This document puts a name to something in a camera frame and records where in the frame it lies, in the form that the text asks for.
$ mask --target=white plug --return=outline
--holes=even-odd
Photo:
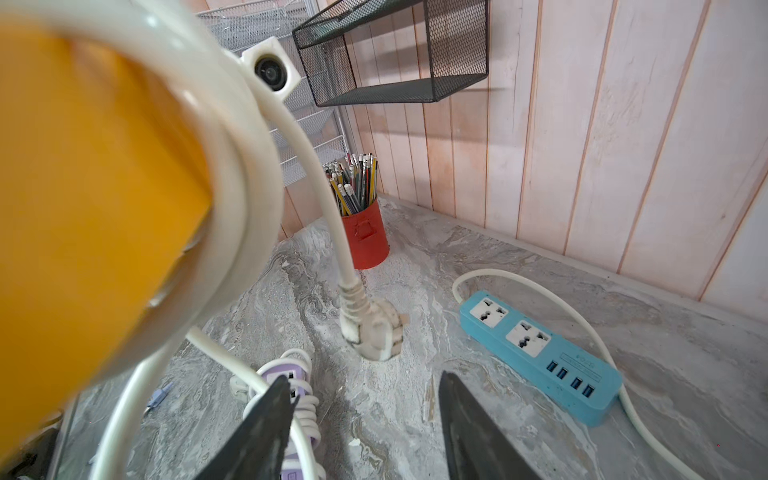
[[[402,351],[402,328],[408,316],[397,313],[388,300],[369,300],[359,282],[341,289],[339,321],[341,333],[357,352],[369,359],[384,361]]]

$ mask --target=marble countertop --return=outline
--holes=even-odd
[[[584,315],[648,428],[704,478],[768,478],[767,325],[686,310],[420,208],[385,200],[382,215],[389,258],[360,275],[369,293],[410,315],[399,357],[362,360],[341,337],[322,219],[282,242],[259,281],[204,329],[254,366],[293,347],[312,355],[323,435],[316,457],[329,478],[448,478],[436,398],[444,370],[459,375],[542,478],[681,478],[618,403],[603,425],[588,429],[464,333],[451,285],[477,268],[527,276]],[[487,290],[598,354],[565,313],[524,287],[493,278],[466,285],[465,295]],[[58,480],[87,478],[126,378],[82,393]],[[243,405],[229,378],[185,342],[164,377],[174,388],[141,426],[128,478],[194,478],[240,421]]]

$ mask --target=black mesh basket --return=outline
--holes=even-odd
[[[419,3],[429,78],[363,87],[344,34]],[[438,101],[488,77],[488,0],[339,0],[296,27],[293,40],[318,107]]]

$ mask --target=white wire rack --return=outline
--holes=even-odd
[[[287,38],[301,19],[273,0],[259,0],[201,12],[197,16],[222,47],[240,54],[269,37]]]
[[[304,75],[299,52],[291,35],[291,31],[309,17],[306,5],[301,0],[257,0],[216,8],[201,12],[197,16],[214,34],[219,44],[235,55],[269,37],[277,37],[299,73]],[[298,120],[299,125],[315,145],[315,152],[321,162],[327,163],[346,156],[349,142],[340,127],[338,114],[333,109],[319,109],[315,106],[306,78],[302,78],[285,100],[285,104],[295,115],[303,115]],[[283,135],[278,130],[273,130],[272,138],[280,152],[280,166],[283,168],[285,185],[304,178],[304,169]]]
[[[315,146],[315,152],[322,164],[327,164],[344,158],[346,156],[346,150],[346,142],[342,135]],[[284,160],[280,164],[280,167],[283,169],[283,181],[285,185],[290,185],[306,176],[304,169],[301,168],[301,165],[299,164],[299,159],[295,155]]]
[[[323,129],[329,127],[328,120],[332,116],[333,110],[319,110],[298,120],[298,122],[302,130],[304,130],[304,133],[306,133],[306,136],[309,137],[314,144],[317,144],[315,140],[322,140],[319,136],[323,134]],[[275,140],[275,145],[278,149],[283,150],[288,148],[288,140],[285,139],[279,130],[275,129],[270,133],[272,134],[272,139]]]

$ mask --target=power strip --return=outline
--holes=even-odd
[[[585,425],[600,425],[621,374],[484,291],[459,309],[462,328]]]

